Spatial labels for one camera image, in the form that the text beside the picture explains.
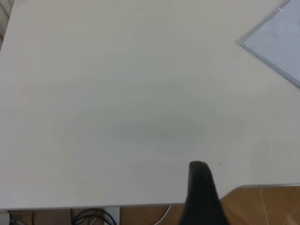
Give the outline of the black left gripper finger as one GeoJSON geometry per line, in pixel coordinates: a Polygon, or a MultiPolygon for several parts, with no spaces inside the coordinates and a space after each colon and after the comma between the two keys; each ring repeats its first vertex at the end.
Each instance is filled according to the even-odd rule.
{"type": "Polygon", "coordinates": [[[228,225],[209,166],[205,162],[189,164],[187,198],[180,225],[228,225]]]}

